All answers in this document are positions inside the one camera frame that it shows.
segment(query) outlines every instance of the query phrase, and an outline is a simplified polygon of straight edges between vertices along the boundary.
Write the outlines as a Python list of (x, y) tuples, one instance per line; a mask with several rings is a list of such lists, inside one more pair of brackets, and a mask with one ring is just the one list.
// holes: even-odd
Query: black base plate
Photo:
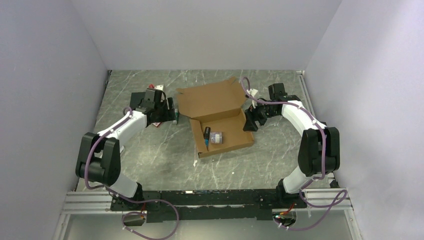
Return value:
[[(177, 206), (180, 220), (270, 220), (272, 209), (288, 209), (293, 203), (296, 204), (295, 208), (306, 208), (299, 197), (277, 200), (275, 189), (144, 191), (143, 196), (145, 200), (162, 199)], [(117, 197), (113, 200), (110, 206), (112, 211), (139, 211), (143, 207), (140, 204), (135, 209), (130, 209)], [(146, 210), (147, 223), (176, 219), (174, 210), (162, 202), (147, 203)]]
[[(144, 200), (151, 200), (151, 199), (161, 199), (161, 193), (159, 191), (144, 191), (143, 192)], [(122, 199), (114, 196), (112, 198), (112, 204), (110, 205), (110, 210), (114, 212), (120, 212), (120, 211), (140, 211), (143, 207), (143, 203), (139, 204), (136, 208), (129, 208), (127, 205), (124, 204)], [(159, 202), (148, 202), (146, 203), (145, 209), (147, 211), (158, 211), (160, 208)]]

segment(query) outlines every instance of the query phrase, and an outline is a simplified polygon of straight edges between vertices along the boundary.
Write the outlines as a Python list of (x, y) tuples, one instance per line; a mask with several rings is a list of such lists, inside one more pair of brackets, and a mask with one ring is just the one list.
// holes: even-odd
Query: wire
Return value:
[(180, 215), (178, 213), (177, 208), (174, 205), (172, 205), (172, 203), (170, 203), (169, 201), (166, 201), (166, 200), (162, 200), (162, 199), (149, 199), (149, 200), (144, 200), (144, 201), (134, 201), (134, 200), (132, 200), (132, 199), (126, 197), (126, 196), (123, 196), (121, 194), (118, 194), (116, 191), (110, 189), (108, 186), (105, 186), (104, 184), (100, 184), (100, 185), (96, 185), (96, 186), (90, 186), (90, 184), (89, 184), (89, 166), (90, 166), (90, 162), (92, 160), (92, 156), (94, 154), (94, 151), (95, 151), (97, 145), (99, 145), (99, 143), (102, 141), (102, 139), (104, 139), (109, 134), (111, 134), (113, 131), (115, 131), (116, 129), (118, 129), (122, 125), (124, 125), (133, 116), (133, 110), (130, 107), (125, 107), (124, 110), (123, 110), (123, 113), (124, 113), (124, 115), (128, 115), (128, 116), (126, 118), (124, 118), (122, 121), (120, 121), (119, 123), (117, 123), (109, 131), (103, 133), (94, 142), (93, 146), (91, 147), (90, 152), (88, 153), (87, 161), (85, 162), (85, 168), (84, 168), (84, 182), (85, 182), (85, 187), (87, 187), (87, 189), (89, 189), (89, 190), (93, 190), (93, 189), (98, 189), (98, 188), (105, 187), (109, 191), (109, 195), (112, 193), (116, 197), (120, 197), (120, 198), (122, 198), (122, 199), (124, 199), (124, 200), (126, 200), (126, 201), (128, 201), (130, 203), (133, 203), (133, 204), (146, 204), (146, 203), (152, 203), (152, 202), (162, 202), (162, 203), (165, 203), (165, 204), (169, 205), (175, 211), (175, 214), (176, 214), (176, 224), (175, 224), (175, 228), (172, 230), (172, 232), (168, 236), (165, 236), (165, 237), (162, 237), (162, 238), (151, 238), (151, 237), (145, 236), (145, 235), (143, 235), (143, 234), (141, 234), (141, 233), (139, 233), (137, 231), (134, 231), (133, 229), (125, 226), (124, 220), (129, 215), (135, 215), (135, 214), (137, 214), (137, 215), (141, 215), (144, 218), (146, 218), (145, 214), (142, 213), (142, 212), (137, 212), (137, 211), (129, 212), (129, 213), (123, 215), (122, 216), (122, 220), (121, 220), (122, 225), (123, 225), (123, 229), (126, 229), (126, 230), (130, 231), (131, 233), (133, 233), (133, 234), (135, 234), (137, 236), (140, 236), (140, 237), (145, 238), (147, 240), (165, 240), (165, 239), (168, 239), (168, 238), (170, 238), (177, 231), (178, 225), (180, 223)]
[(279, 214), (280, 215), (287, 215), (293, 208), (295, 207), (295, 203), (293, 202), (291, 205), (290, 205), (290, 207), (288, 208), (288, 210), (287, 211), (282, 211), (282, 212), (280, 212)]
[[(250, 81), (249, 79), (244, 76), (241, 80), (241, 87), (244, 90), (244, 93), (246, 94), (246, 96), (249, 99), (254, 100), (257, 103), (260, 104), (265, 104), (265, 105), (291, 105), (294, 106), (300, 110), (302, 110), (309, 118), (311, 121), (316, 121), (314, 116), (308, 111), (306, 110), (304, 107), (300, 107), (299, 105), (292, 103), (292, 102), (287, 102), (287, 101), (264, 101), (261, 99), (257, 99), (255, 97), (253, 97), (252, 95), (249, 94), (249, 92), (246, 90), (246, 87), (244, 85), (244, 80), (247, 81), (247, 85), (250, 86)], [(302, 196), (302, 190), (304, 190), (305, 188), (307, 188), (312, 182), (313, 180), (322, 180), (326, 177), (326, 135), (324, 133), (323, 128), (317, 123), (315, 122), (314, 125), (316, 126), (316, 128), (318, 128), (319, 132), (321, 133), (321, 137), (322, 137), (322, 151), (321, 151), (321, 176), (319, 177), (314, 177), (313, 179), (309, 180), (305, 185), (303, 185), (300, 189), (299, 189), (299, 196), (300, 198), (309, 206), (314, 207), (314, 208), (328, 208), (325, 213), (322, 215), (322, 217), (316, 221), (314, 224), (312, 224), (311, 226), (308, 227), (303, 227), (303, 228), (289, 228), (286, 227), (287, 230), (291, 230), (291, 231), (305, 231), (305, 230), (309, 230), (312, 229), (314, 227), (316, 227), (319, 223), (321, 223), (321, 221), (327, 216), (327, 214), (330, 212), (331, 208), (339, 203), (341, 203), (343, 200), (346, 199), (347, 195), (348, 195), (348, 191), (346, 191), (345, 189), (341, 190), (340, 192), (337, 193), (337, 195), (335, 196), (335, 198), (333, 199), (333, 201), (328, 204), (328, 205), (314, 205), (310, 202), (308, 202), (303, 196)]]

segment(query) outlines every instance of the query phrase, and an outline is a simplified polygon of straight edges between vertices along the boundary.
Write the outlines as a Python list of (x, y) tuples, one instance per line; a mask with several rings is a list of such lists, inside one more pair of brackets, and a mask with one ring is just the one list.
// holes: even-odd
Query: cardboard box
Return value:
[[(245, 92), (236, 77), (202, 86), (178, 88), (179, 113), (190, 118), (191, 130), (200, 158), (250, 147), (253, 134), (243, 131), (246, 116), (241, 108)], [(206, 147), (203, 132), (222, 132), (222, 144)]]

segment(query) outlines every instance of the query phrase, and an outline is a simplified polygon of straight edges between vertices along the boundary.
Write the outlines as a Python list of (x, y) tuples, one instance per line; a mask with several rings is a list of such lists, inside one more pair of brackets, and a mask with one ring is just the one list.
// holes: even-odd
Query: box lid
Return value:
[(201, 86), (177, 88), (179, 113), (190, 118), (238, 109), (246, 101), (236, 77)]

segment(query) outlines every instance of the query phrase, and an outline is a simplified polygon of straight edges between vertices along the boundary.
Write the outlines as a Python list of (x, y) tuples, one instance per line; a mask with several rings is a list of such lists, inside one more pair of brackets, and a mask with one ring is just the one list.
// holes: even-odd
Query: box flap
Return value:
[(205, 140), (203, 138), (202, 126), (199, 121), (190, 119), (191, 129), (194, 135), (194, 141), (197, 147), (198, 153), (206, 153), (208, 152), (208, 148), (206, 147)]
[(245, 92), (236, 77), (201, 86), (177, 88), (179, 113), (190, 118), (206, 116), (240, 108), (246, 101)]

